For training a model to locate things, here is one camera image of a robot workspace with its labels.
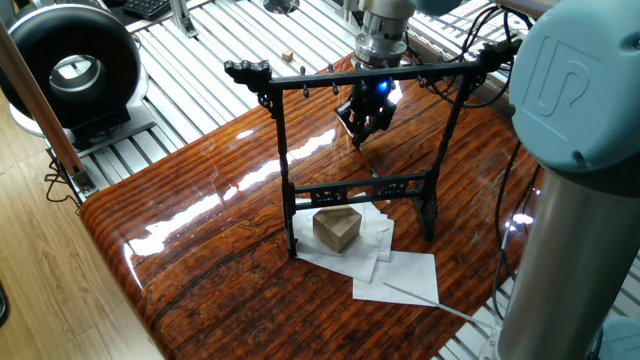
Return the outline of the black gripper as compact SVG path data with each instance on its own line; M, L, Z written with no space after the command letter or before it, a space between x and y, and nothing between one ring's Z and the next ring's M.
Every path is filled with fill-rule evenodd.
M393 79L362 80L351 87L350 100L334 109L356 149L373 133L389 128L396 111L390 100L395 89Z

